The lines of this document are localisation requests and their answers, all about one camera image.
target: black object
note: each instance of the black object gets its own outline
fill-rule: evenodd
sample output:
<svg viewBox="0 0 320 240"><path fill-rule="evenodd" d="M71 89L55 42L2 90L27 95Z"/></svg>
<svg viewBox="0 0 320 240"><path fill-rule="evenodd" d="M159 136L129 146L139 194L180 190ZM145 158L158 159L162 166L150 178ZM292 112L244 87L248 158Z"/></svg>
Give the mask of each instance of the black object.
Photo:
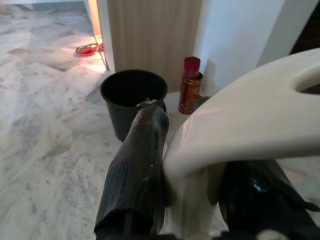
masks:
<svg viewBox="0 0 320 240"><path fill-rule="evenodd" d="M302 199L275 160L228 162L218 202L230 232L254 235L316 227L305 209L320 210Z"/></svg>
<svg viewBox="0 0 320 240"><path fill-rule="evenodd" d="M141 109L112 160L104 183L94 232L108 236L158 233L164 221L162 155L169 128L161 107Z"/></svg>
<svg viewBox="0 0 320 240"><path fill-rule="evenodd" d="M167 83L159 75L145 70L119 71L101 85L116 137L123 142L130 130L138 109L136 105L146 100L157 100L162 107L167 94Z"/></svg>

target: black plastic bin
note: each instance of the black plastic bin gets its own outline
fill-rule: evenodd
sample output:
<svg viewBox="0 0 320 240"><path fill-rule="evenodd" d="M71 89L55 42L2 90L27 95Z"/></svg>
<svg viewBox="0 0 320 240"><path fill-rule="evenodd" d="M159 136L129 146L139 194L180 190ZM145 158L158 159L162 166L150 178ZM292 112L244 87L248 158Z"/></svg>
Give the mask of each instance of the black plastic bin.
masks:
<svg viewBox="0 0 320 240"><path fill-rule="evenodd" d="M137 104L149 99L162 107L167 94L167 83L159 75L145 70L119 71L101 84L101 95L106 101L116 137L123 142L135 118Z"/></svg>

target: wooden panel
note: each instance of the wooden panel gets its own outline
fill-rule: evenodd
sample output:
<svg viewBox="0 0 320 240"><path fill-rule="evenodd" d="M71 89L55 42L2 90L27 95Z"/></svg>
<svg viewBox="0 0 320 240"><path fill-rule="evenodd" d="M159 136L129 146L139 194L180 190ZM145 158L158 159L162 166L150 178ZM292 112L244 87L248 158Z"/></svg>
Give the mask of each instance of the wooden panel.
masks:
<svg viewBox="0 0 320 240"><path fill-rule="evenodd" d="M202 0L108 0L115 71L143 69L180 90L193 54Z"/></svg>

